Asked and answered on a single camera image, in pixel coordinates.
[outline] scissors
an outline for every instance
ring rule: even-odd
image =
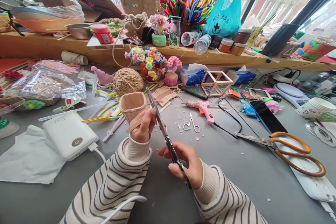
[[[193,115],[192,115],[191,112],[190,112],[190,120],[189,120],[189,124],[183,124],[183,129],[184,129],[185,131],[188,131],[188,130],[190,129],[190,123],[191,123],[191,122],[192,122],[192,125],[194,126],[194,131],[195,131],[196,133],[199,133],[199,132],[201,131],[201,130],[200,130],[200,127],[194,124]]]
[[[292,138],[293,140],[297,141],[298,143],[300,143],[303,146],[303,149],[298,148],[294,145],[291,145],[291,144],[289,144],[289,143],[287,143],[287,142],[285,142],[281,139],[275,138],[275,137],[280,136],[280,135],[288,136],[288,137]],[[301,172],[303,174],[306,174],[306,175],[309,175],[309,176],[312,176],[312,177],[323,177],[326,174],[326,171],[325,171],[326,169],[324,168],[323,164],[320,161],[318,161],[317,159],[315,159],[315,158],[313,158],[309,155],[306,155],[306,154],[310,153],[309,146],[305,142],[303,142],[302,140],[300,140],[299,138],[297,138],[297,137],[295,137],[291,134],[288,134],[286,132],[274,132],[269,136],[270,138],[259,138],[259,137],[254,137],[254,136],[240,134],[240,133],[236,133],[236,136],[271,147],[274,150],[275,154],[277,154],[280,158],[282,158],[282,160],[284,160],[289,166],[293,167],[298,172]],[[275,142],[279,142],[279,143],[281,143],[281,144],[283,144],[283,145],[285,145],[285,146],[287,146],[287,147],[289,147],[289,148],[291,148],[295,151],[298,151],[299,153],[293,153],[293,152],[287,152],[287,151],[284,151],[284,150],[280,150],[274,144]],[[319,171],[316,172],[316,173],[311,173],[311,172],[308,172],[306,170],[303,170],[303,169],[297,167],[295,164],[293,164],[283,154],[288,155],[288,156],[295,156],[295,157],[299,157],[299,158],[309,159],[309,160],[313,161],[318,166]]]
[[[152,95],[152,92],[149,90],[148,87],[146,88],[146,91],[147,91],[148,98],[149,98],[149,101],[150,101],[151,105],[156,109],[156,113],[155,113],[156,114],[156,119],[157,119],[157,121],[159,123],[159,127],[160,127],[160,130],[162,131],[163,137],[166,140],[166,145],[167,145],[167,147],[168,147],[168,149],[170,151],[170,154],[173,157],[173,162],[176,163],[176,164],[178,164],[178,166],[179,166],[179,168],[180,168],[180,170],[181,170],[181,172],[183,174],[185,184],[187,185],[187,187],[189,189],[191,189],[191,184],[190,184],[188,175],[187,175],[187,173],[186,173],[186,171],[185,171],[185,169],[184,169],[184,167],[183,167],[183,165],[182,165],[179,157],[177,156],[177,153],[176,153],[176,151],[174,149],[173,144],[171,143],[171,140],[170,140],[170,138],[168,136],[168,132],[166,130],[166,127],[165,127],[165,124],[164,124],[164,122],[162,120],[162,117],[161,117],[161,115],[159,113],[159,109],[157,108],[157,105],[156,105],[156,102],[155,102],[154,97]]]

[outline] striped sweater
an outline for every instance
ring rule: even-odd
[[[124,139],[118,150],[89,178],[75,196],[60,224],[100,224],[122,202],[139,194],[152,149]],[[194,197],[204,223],[267,223],[254,204],[217,166],[203,163],[203,182]],[[109,223],[127,223],[134,202]]]

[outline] pink glue gun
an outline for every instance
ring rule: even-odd
[[[188,107],[198,108],[199,114],[204,114],[209,125],[215,123],[215,119],[213,118],[212,114],[209,111],[210,102],[202,101],[202,100],[193,100],[188,101],[187,103],[182,103],[187,105]]]

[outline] smartphone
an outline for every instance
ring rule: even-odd
[[[269,110],[269,108],[263,101],[251,101],[250,103],[257,113],[258,118],[269,133],[274,133],[278,131],[287,133],[285,127],[283,127],[283,125],[279,122],[275,115],[273,115],[273,113]]]

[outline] orange-handled scissors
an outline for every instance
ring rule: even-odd
[[[303,149],[298,148],[298,147],[296,147],[294,145],[291,145],[291,144],[289,144],[289,143],[287,143],[287,142],[285,142],[281,139],[276,138],[277,136],[280,136],[280,135],[285,135],[285,136],[290,137],[293,140],[297,141],[299,144],[301,144],[303,146]],[[307,154],[310,153],[309,146],[305,142],[303,142],[302,140],[300,140],[299,138],[297,138],[297,137],[295,137],[291,134],[288,134],[286,132],[274,132],[269,136],[270,138],[259,138],[259,137],[256,137],[256,136],[254,137],[254,136],[244,135],[244,134],[240,134],[240,133],[236,133],[236,136],[271,147],[274,150],[275,154],[277,154],[279,157],[281,157],[282,160],[284,160],[289,166],[293,167],[298,172],[301,172],[303,174],[306,174],[306,175],[309,175],[309,176],[312,176],[312,177],[323,177],[326,174],[326,171],[325,171],[326,169],[324,168],[323,164],[320,161],[318,161],[317,159],[307,155]],[[284,150],[280,150],[279,148],[277,148],[275,146],[275,144],[274,144],[275,142],[279,142],[283,145],[286,145],[287,147],[289,147],[293,150],[296,150],[299,153],[293,153],[293,152],[287,152],[287,151],[284,151]],[[306,170],[303,170],[303,169],[297,167],[291,161],[289,161],[284,155],[309,159],[309,160],[313,161],[318,166],[319,171],[316,172],[316,173],[311,173],[311,172],[308,172]]]

